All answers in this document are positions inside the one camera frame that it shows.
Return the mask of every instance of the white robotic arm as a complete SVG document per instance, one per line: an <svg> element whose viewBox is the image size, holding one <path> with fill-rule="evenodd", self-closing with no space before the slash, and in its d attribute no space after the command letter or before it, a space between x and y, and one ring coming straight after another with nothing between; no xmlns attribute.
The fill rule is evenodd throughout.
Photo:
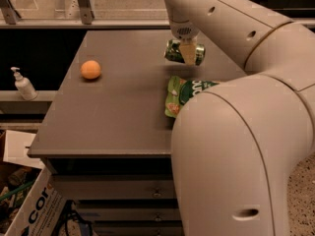
<svg viewBox="0 0 315 236"><path fill-rule="evenodd" d="M314 150L315 34L248 0L165 4L177 33L191 24L254 74L199 93L177 117L185 235L288 236L288 176Z"/></svg>

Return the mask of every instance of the green chip bag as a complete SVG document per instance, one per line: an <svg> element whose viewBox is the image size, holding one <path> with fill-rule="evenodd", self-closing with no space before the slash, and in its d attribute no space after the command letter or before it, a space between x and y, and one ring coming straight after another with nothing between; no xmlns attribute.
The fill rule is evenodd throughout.
<svg viewBox="0 0 315 236"><path fill-rule="evenodd" d="M176 118L180 109L191 97L217 84L218 83L208 81L186 81L178 76L172 76L167 87L168 93L165 102L165 115Z"/></svg>

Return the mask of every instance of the white bottle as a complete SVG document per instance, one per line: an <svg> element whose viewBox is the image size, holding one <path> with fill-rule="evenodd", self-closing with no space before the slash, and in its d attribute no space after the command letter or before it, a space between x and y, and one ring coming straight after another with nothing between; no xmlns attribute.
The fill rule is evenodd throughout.
<svg viewBox="0 0 315 236"><path fill-rule="evenodd" d="M12 67L11 70L14 72L14 77L16 78L15 85L20 92L21 96L25 100L35 99L38 95L38 92L35 91L32 83L28 78L23 77L19 72L20 68Z"/></svg>

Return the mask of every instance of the soda can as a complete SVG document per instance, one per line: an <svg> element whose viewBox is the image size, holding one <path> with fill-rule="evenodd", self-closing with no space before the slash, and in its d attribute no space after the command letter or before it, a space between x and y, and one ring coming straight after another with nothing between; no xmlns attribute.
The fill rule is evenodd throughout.
<svg viewBox="0 0 315 236"><path fill-rule="evenodd" d="M164 58L169 61L185 63L184 58L179 50L180 41L177 39L171 39L168 41L166 50L164 52ZM197 44L196 46L196 61L195 65L199 66L206 54L206 49L203 44Z"/></svg>

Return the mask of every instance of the gray tabletop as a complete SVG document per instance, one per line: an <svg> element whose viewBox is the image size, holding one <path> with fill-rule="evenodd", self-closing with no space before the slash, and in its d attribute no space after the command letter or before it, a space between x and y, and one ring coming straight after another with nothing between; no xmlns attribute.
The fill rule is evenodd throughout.
<svg viewBox="0 0 315 236"><path fill-rule="evenodd" d="M174 120L164 115L170 76L227 81L244 76L200 35L200 67L167 61L170 30L88 31L29 151L30 157L169 155ZM86 81L81 65L96 60L101 76Z"/></svg>

